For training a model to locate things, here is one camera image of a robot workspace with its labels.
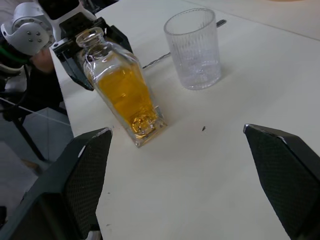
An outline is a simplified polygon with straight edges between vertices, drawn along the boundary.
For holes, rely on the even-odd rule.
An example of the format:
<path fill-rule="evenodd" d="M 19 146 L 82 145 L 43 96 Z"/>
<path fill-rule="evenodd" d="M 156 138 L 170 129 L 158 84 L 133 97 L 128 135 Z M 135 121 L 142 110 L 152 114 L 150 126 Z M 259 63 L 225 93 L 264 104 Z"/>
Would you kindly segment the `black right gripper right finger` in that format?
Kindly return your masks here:
<path fill-rule="evenodd" d="M 255 124 L 243 128 L 261 187 L 292 240 L 320 238 L 320 157 L 298 136 Z"/>

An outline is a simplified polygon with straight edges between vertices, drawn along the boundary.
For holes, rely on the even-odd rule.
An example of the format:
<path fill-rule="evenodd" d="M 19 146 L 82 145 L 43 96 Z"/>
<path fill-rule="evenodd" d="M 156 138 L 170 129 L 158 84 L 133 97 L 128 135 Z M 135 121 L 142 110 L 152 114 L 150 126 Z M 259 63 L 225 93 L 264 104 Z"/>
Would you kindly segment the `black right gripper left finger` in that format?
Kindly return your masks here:
<path fill-rule="evenodd" d="M 0 229 L 2 240 L 85 240 L 99 231 L 102 193 L 113 132 L 75 137 L 35 181 Z"/>

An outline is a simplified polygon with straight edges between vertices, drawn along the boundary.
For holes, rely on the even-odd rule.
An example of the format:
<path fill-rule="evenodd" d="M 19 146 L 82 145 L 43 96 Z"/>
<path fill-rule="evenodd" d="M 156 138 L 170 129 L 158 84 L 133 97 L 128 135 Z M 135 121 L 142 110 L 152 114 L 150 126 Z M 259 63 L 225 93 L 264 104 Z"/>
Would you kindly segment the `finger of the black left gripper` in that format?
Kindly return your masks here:
<path fill-rule="evenodd" d="M 133 52 L 127 36 L 124 33 L 122 33 L 114 25 L 112 26 L 106 25 L 105 39 L 122 46 L 124 49 L 128 50 L 129 52 Z"/>
<path fill-rule="evenodd" d="M 94 88 L 84 73 L 83 61 L 81 60 L 82 53 L 82 48 L 55 50 L 55 55 L 72 81 L 88 91 L 93 91 Z"/>

